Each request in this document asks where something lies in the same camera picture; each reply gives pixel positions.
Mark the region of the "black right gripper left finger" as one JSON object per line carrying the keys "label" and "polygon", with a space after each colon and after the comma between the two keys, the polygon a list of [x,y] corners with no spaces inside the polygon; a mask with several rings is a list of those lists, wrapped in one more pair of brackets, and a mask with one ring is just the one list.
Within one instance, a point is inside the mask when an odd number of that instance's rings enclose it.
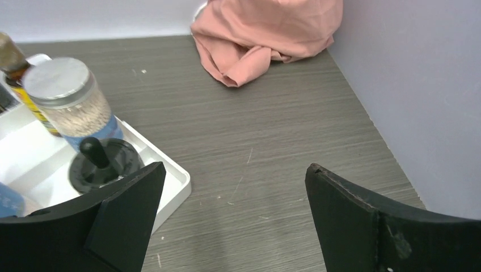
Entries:
{"label": "black right gripper left finger", "polygon": [[25,217],[1,219],[2,271],[141,271],[166,170],[131,175]]}

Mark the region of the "silver lid jar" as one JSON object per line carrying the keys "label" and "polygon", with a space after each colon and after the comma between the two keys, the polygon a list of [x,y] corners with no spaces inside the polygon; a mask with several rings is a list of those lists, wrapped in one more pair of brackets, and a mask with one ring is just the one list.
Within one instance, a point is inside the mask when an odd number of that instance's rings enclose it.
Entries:
{"label": "silver lid jar", "polygon": [[27,94],[76,151],[87,137],[124,137],[111,107],[87,65],[58,57],[30,68],[23,77]]}

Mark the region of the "yellow oil bottle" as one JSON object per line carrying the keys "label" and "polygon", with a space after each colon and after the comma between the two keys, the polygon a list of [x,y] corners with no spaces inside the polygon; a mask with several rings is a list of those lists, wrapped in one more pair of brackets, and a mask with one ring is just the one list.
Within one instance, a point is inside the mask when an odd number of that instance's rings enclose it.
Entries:
{"label": "yellow oil bottle", "polygon": [[1,71],[5,74],[6,84],[51,135],[61,137],[61,134],[31,100],[23,86],[23,77],[31,67],[32,65],[27,61],[23,52],[13,42],[11,37],[1,32]]}

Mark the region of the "white divided plastic tray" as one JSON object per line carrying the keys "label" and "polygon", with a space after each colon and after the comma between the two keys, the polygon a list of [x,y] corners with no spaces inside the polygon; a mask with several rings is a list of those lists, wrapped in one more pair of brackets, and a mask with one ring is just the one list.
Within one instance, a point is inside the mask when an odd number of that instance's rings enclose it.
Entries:
{"label": "white divided plastic tray", "polygon": [[[49,60],[52,58],[42,55],[41,62],[31,65]],[[140,133],[124,121],[117,121],[124,134],[122,139],[136,149],[144,165],[161,162],[166,170],[153,233],[190,195],[191,178]],[[84,195],[72,187],[68,178],[77,153],[79,150],[62,136],[51,135],[24,104],[2,114],[1,219],[25,217]]]}

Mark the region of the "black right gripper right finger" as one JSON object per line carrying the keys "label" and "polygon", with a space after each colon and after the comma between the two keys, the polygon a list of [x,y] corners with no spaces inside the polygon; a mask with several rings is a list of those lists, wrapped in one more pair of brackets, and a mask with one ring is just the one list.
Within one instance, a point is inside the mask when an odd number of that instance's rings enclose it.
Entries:
{"label": "black right gripper right finger", "polygon": [[305,186],[327,271],[479,271],[480,221],[395,201],[311,164]]}

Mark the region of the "pink cloth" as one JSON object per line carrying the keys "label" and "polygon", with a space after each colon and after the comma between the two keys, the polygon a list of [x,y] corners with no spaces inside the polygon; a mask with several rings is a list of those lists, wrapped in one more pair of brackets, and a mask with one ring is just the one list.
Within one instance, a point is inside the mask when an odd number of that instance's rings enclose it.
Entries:
{"label": "pink cloth", "polygon": [[191,24],[203,68],[227,87],[262,76],[272,61],[313,57],[334,42],[343,1],[208,1]]}

